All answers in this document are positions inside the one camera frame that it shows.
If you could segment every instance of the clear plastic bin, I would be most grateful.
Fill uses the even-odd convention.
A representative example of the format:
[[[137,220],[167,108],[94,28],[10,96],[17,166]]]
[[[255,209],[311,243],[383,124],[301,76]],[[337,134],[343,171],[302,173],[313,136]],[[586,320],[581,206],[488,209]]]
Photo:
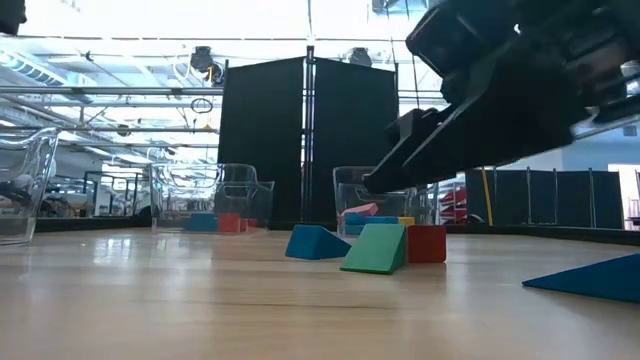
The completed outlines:
[[[0,132],[0,245],[30,242],[58,131]]]
[[[242,234],[271,217],[273,183],[249,165],[152,165],[151,192],[155,233]]]
[[[358,235],[358,227],[361,227],[361,225],[347,225],[344,221],[343,213],[347,209],[371,203],[375,203],[378,208],[375,214],[376,217],[415,217],[415,212],[419,209],[419,201],[415,197],[415,189],[383,195],[371,194],[367,191],[363,185],[363,178],[371,173],[373,169],[373,167],[363,166],[345,166],[333,169],[338,234],[343,236]],[[415,219],[416,223],[419,223],[423,218],[426,217]]]

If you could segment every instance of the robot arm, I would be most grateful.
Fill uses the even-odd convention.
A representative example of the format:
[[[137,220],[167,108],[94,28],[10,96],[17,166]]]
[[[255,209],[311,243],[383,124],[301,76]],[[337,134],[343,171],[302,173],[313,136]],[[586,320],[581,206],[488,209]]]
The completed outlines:
[[[407,38],[450,104],[413,110],[365,180],[372,192],[429,184],[569,145],[571,127],[640,112],[621,66],[640,59],[637,0],[448,0]]]
[[[3,0],[0,2],[0,32],[16,35],[20,24],[27,22],[25,0]]]

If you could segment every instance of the black divider screen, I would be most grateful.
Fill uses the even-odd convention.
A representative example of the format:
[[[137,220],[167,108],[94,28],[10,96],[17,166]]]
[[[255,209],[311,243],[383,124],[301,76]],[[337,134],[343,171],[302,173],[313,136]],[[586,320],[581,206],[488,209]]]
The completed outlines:
[[[527,172],[522,170],[497,171],[497,191],[493,204],[495,225],[522,225],[529,218]]]
[[[620,175],[615,172],[593,172],[593,195],[596,207],[596,227],[624,229]]]
[[[558,225],[591,227],[589,172],[558,172]]]
[[[375,166],[391,149],[384,129],[398,114],[395,74],[317,59],[310,218],[336,223],[333,168]]]
[[[489,223],[487,215],[487,202],[484,194],[484,183],[482,181],[482,171],[472,170],[465,173],[467,186],[467,214],[479,216],[485,223]],[[491,210],[495,216],[495,200],[493,171],[487,171],[487,184],[489,186],[489,198],[491,200]]]
[[[226,74],[218,161],[253,165],[260,181],[275,181],[275,229],[300,221],[302,88],[302,58]]]
[[[555,224],[556,179],[553,172],[531,171],[531,222]]]

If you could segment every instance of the wooden table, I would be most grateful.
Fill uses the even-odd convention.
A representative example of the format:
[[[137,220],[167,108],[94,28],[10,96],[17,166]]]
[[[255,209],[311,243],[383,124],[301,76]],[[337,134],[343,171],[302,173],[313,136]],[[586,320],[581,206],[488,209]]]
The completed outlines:
[[[520,285],[637,248],[452,235],[446,265],[381,276],[287,259],[287,237],[122,230],[0,248],[0,359],[640,356],[640,306]]]

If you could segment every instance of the green triangular block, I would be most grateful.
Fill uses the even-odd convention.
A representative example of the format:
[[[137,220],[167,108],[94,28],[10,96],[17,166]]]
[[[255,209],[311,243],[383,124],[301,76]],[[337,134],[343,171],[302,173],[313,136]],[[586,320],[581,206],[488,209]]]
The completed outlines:
[[[406,263],[405,229],[399,224],[365,225],[340,270],[393,274]]]

